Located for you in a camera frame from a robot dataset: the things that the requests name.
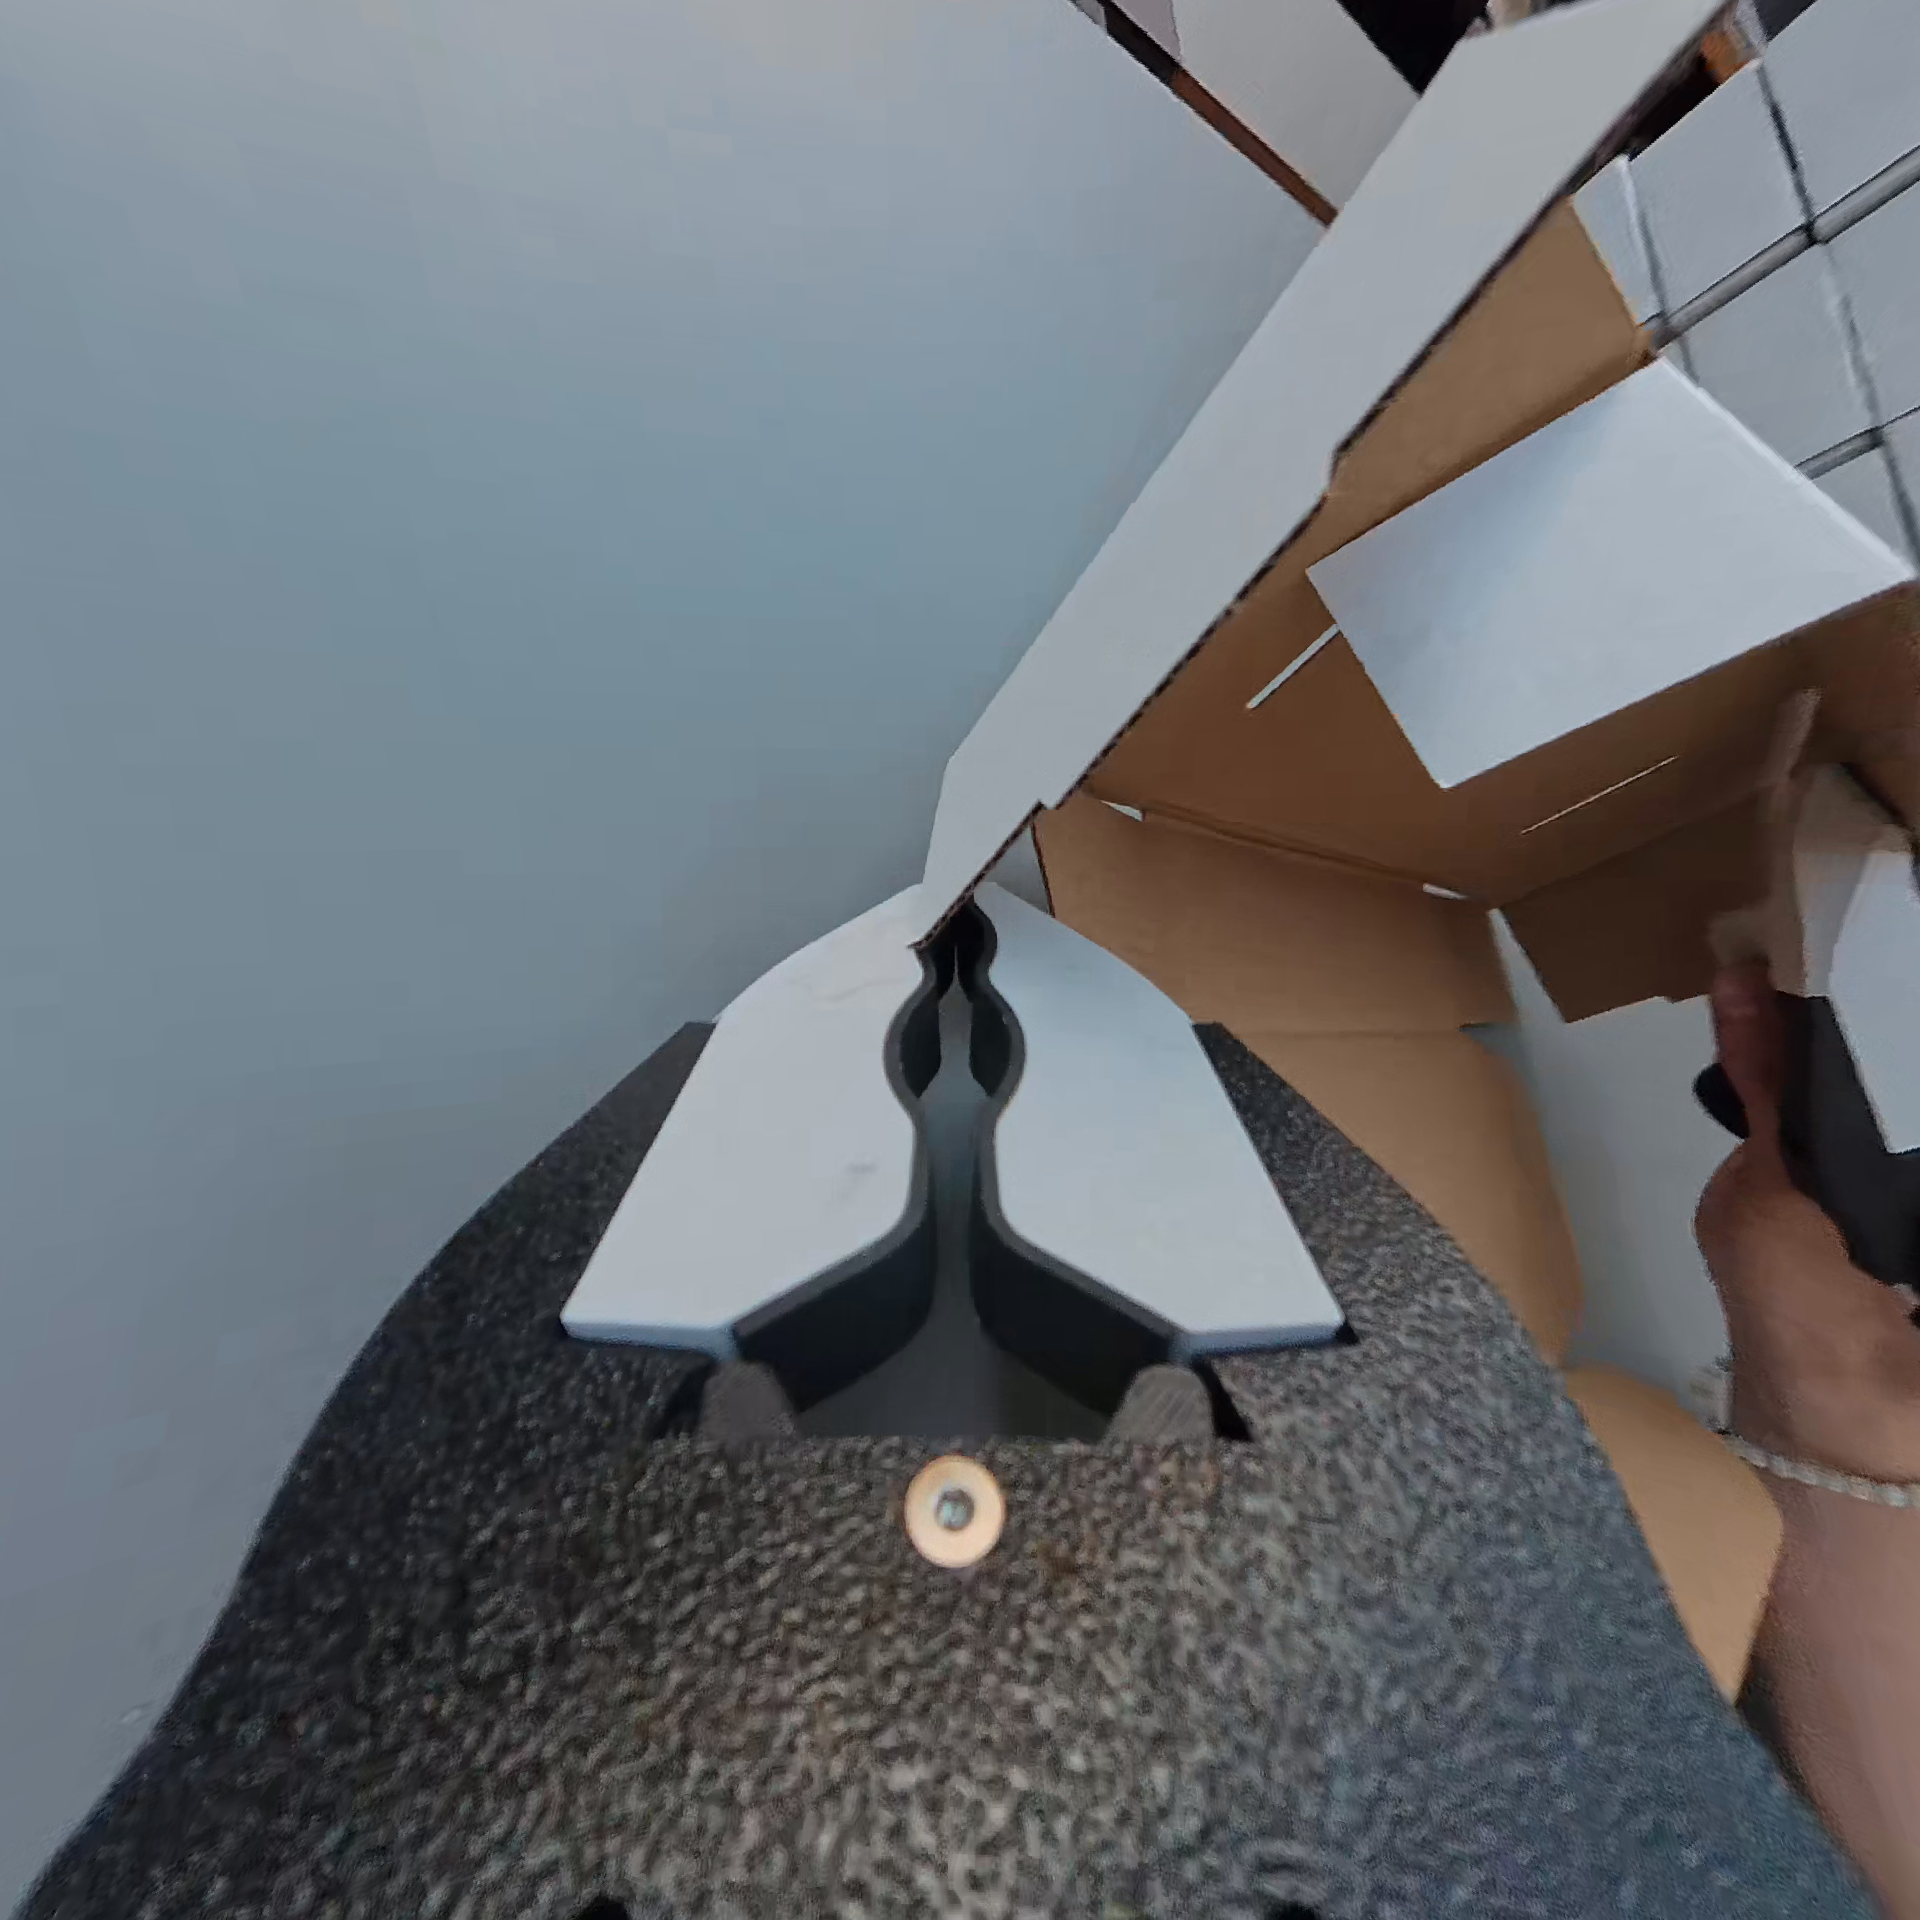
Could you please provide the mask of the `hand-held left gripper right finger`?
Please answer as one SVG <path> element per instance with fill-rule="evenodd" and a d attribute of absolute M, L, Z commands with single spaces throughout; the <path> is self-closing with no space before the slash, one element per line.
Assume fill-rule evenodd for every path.
<path fill-rule="evenodd" d="M 1339 1338 L 1346 1314 L 1190 1015 L 999 884 L 977 888 L 955 953 L 987 1337 L 1090 1412 L 1148 1367 Z"/>

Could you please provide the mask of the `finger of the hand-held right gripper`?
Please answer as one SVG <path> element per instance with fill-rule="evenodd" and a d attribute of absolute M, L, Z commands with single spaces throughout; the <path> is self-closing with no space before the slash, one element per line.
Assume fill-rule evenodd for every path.
<path fill-rule="evenodd" d="M 1918 1148 L 1918 884 L 1908 837 L 1842 768 L 1798 812 L 1801 994 L 1825 999 L 1887 1148 Z"/>

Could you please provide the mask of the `stack of folded white boxes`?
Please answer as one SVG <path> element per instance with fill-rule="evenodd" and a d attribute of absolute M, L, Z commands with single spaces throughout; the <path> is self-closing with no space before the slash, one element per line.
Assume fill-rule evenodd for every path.
<path fill-rule="evenodd" d="M 1800 6 L 1576 210 L 1660 354 L 1915 559 L 1918 4 Z"/>

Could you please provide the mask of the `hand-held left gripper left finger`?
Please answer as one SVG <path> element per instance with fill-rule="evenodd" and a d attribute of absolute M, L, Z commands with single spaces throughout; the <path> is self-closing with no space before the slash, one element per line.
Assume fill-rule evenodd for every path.
<path fill-rule="evenodd" d="M 754 1362 L 808 1410 L 923 1327 L 945 962 L 916 948 L 919 896 L 792 953 L 714 1022 L 567 1296 L 571 1337 Z"/>

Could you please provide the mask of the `person's right hand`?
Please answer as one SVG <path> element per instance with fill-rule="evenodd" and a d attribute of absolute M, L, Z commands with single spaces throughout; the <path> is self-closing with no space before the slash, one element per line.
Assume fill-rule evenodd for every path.
<path fill-rule="evenodd" d="M 1915 1486 L 1915 1322 L 1790 1177 L 1786 1016 L 1762 962 L 1718 974 L 1712 1033 L 1746 1122 L 1697 1205 L 1697 1244 L 1731 1337 L 1732 1431 L 1811 1469 Z"/>

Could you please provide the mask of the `white cardboard box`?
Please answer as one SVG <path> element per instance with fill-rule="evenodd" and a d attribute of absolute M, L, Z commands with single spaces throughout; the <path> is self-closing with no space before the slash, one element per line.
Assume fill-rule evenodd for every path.
<path fill-rule="evenodd" d="M 948 759 L 932 925 L 1052 910 L 1378 1158 L 1568 1360 L 1500 916 L 1570 1022 L 1812 994 L 1782 828 L 1915 823 L 1915 576 L 1663 358 L 1576 191 L 1722 4 L 1466 39 Z"/>

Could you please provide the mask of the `person's right forearm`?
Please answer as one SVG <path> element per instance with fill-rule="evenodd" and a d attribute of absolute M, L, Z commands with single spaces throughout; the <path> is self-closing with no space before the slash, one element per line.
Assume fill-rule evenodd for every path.
<path fill-rule="evenodd" d="M 1770 1456 L 1783 1546 L 1759 1639 L 1770 1738 L 1883 1916 L 1918 1916 L 1915 1486 Z"/>

